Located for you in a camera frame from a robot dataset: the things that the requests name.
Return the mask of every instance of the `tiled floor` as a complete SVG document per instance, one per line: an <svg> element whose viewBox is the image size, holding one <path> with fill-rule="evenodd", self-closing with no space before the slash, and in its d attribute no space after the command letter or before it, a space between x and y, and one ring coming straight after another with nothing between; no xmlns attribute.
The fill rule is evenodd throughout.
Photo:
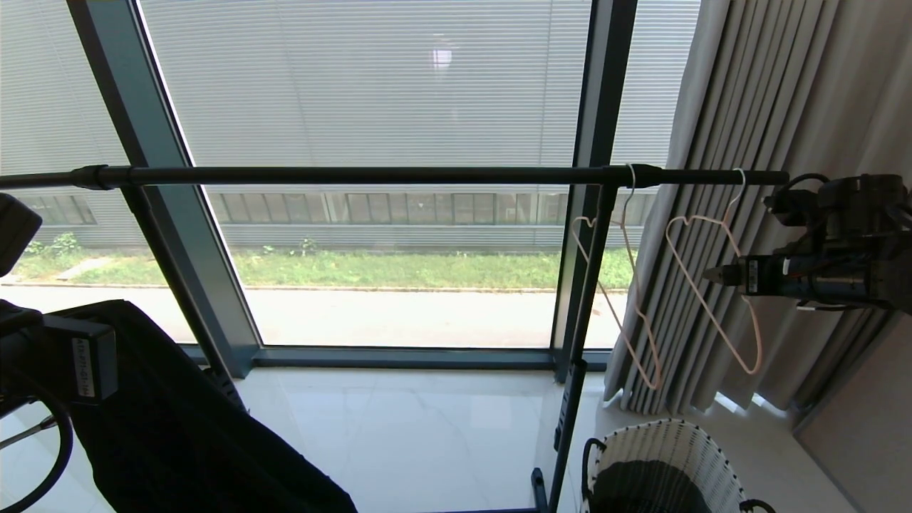
<svg viewBox="0 0 912 513"><path fill-rule="evenodd" d="M645 420L605 407L601 378L586 380L562 512L578 510L585 439ZM253 415L332 476L364 513L521 508L532 503L535 466L551 479L563 389L547 372L258 369L238 386ZM0 436L43 414L32 407L19 416L28 418L5 419ZM691 420L717 439L749 495L784 512L852 511L781 414L761 404L739 412L717 403ZM4 495L31 489L56 451L51 432L0 452ZM110 511L97 493L78 449L63 482L34 511Z"/></svg>

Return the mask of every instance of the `black cloth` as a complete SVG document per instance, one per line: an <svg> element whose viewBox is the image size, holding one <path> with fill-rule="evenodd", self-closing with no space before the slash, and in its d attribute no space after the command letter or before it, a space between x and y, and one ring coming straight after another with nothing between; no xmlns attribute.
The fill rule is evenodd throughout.
<svg viewBox="0 0 912 513"><path fill-rule="evenodd" d="M589 501L592 513L713 513L697 486L661 461L611 464L598 473Z"/></svg>
<svg viewBox="0 0 912 513"><path fill-rule="evenodd" d="M119 513L348 513L332 479L232 403L139 308L106 301L53 315L117 334L119 387L73 405L98 490Z"/></svg>

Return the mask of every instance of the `white woven basket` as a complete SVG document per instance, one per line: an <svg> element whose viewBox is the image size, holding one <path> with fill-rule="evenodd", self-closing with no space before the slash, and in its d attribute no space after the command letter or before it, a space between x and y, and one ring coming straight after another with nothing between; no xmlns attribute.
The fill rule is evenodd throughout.
<svg viewBox="0 0 912 513"><path fill-rule="evenodd" d="M592 456L589 449L600 449ZM699 426L679 419L666 419L619 429L602 440L586 444L584 490L595 492L598 475L619 462L659 461L673 466L686 475L702 494L713 512L742 511L744 489L729 465L722 450ZM656 494L678 493L675 489L657 487ZM589 512L589 501L582 510Z"/></svg>

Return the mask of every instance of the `curtain fold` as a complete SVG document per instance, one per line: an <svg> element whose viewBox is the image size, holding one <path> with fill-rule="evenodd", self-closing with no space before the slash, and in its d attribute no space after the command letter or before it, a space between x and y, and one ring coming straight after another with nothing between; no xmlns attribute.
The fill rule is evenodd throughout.
<svg viewBox="0 0 912 513"><path fill-rule="evenodd" d="M902 173L912 178L906 137L912 120L912 49L904 30L912 4L889 0L707 1L681 84L668 167L823 173ZM657 336L663 383L649 390L623 339L606 372L605 396L622 390L621 407L643 414L691 406L705 410L716 393L747 407L755 393L787 409L807 406L884 326L879 311L806 312L784 298L753 301L761 322L763 365L748 375L734 361L693 297L665 241L677 215L721 217L739 187L663 186L637 258L643 311ZM751 187L734 209L731 231L742 253L769 253L802 230L764 215L772 189ZM734 258L724 232L709 223L670 230L686 268L698 277ZM698 281L700 294L748 365L756 359L750 313L734 288ZM631 289L625 329L655 377Z"/></svg>

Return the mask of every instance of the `road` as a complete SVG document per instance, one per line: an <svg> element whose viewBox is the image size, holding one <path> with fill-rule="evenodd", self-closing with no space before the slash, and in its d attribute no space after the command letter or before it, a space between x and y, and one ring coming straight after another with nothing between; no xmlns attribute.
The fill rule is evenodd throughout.
<svg viewBox="0 0 912 513"><path fill-rule="evenodd" d="M542 293L252 289L246 294L264 342L275 345L541 348L550 342L554 316L554 294ZM166 288L0 285L0 298L45 312L126 299L176 341L193 341ZM612 297L621 319L625 302L625 296ZM586 347L613 347L618 333L604 298L597 297Z"/></svg>

